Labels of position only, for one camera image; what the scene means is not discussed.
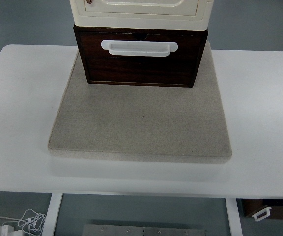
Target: white handle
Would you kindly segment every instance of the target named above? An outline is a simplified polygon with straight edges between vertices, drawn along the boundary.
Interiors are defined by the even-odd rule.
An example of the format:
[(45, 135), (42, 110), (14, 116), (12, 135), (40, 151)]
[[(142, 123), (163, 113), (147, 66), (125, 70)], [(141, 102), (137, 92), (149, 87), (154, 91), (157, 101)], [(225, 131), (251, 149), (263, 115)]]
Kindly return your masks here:
[(101, 47), (112, 55), (166, 57), (177, 50), (177, 43), (103, 40)]
[(271, 210), (271, 207), (266, 207), (265, 209), (263, 209), (263, 210), (259, 211), (258, 213), (252, 215), (252, 217), (254, 218), (255, 221), (261, 221), (261, 220), (270, 216), (270, 210)]

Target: brown box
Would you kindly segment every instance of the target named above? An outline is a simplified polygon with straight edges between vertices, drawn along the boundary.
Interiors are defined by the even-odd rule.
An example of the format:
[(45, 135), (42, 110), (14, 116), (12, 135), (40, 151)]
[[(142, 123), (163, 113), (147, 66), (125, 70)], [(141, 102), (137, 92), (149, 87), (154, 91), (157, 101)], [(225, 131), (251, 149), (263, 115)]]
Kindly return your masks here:
[[(192, 87), (208, 31), (79, 27), (74, 32), (88, 83)], [(103, 40), (175, 42), (166, 57), (115, 56)]]

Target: dark wooden drawer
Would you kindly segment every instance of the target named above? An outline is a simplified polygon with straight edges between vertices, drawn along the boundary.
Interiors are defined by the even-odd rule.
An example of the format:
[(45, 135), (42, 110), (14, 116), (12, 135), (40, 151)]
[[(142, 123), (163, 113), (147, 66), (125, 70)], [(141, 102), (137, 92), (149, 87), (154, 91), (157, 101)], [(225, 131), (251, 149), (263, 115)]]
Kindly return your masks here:
[(172, 59), (196, 59), (200, 49), (201, 37), (196, 35), (160, 35), (160, 34), (133, 34), (133, 33), (95, 33), (81, 32), (80, 39), (85, 56), (115, 57), (108, 50), (101, 47), (103, 40), (137, 41), (135, 38), (144, 38), (149, 42), (175, 42), (178, 45), (176, 52), (171, 52)]
[[(207, 31), (116, 29), (74, 26), (88, 83), (192, 87)], [(111, 55), (103, 40), (173, 42), (166, 57)]]
[(251, 217), (255, 213), (270, 207), (270, 216), (268, 219), (283, 220), (283, 200), (268, 200), (268, 199), (242, 199), (244, 215)]
[(92, 83), (184, 86), (190, 83), (193, 62), (168, 58), (86, 57)]

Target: white table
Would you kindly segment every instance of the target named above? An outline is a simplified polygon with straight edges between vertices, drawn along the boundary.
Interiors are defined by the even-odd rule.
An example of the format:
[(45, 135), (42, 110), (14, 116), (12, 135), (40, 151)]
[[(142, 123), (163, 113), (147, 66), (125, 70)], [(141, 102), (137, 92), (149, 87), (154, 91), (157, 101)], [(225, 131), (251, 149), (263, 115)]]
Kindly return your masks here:
[(213, 50), (233, 152), (225, 164), (52, 157), (47, 142), (76, 53), (2, 50), (0, 191), (283, 198), (283, 52)]

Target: felt pad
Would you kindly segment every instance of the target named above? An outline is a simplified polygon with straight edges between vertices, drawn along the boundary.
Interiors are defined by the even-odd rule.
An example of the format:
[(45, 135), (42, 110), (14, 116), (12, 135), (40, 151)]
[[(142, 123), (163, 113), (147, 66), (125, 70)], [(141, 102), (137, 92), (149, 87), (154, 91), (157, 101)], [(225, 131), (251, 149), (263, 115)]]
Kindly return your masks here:
[(227, 161), (232, 151), (209, 42), (193, 88), (87, 84), (78, 55), (49, 150), (88, 159)]

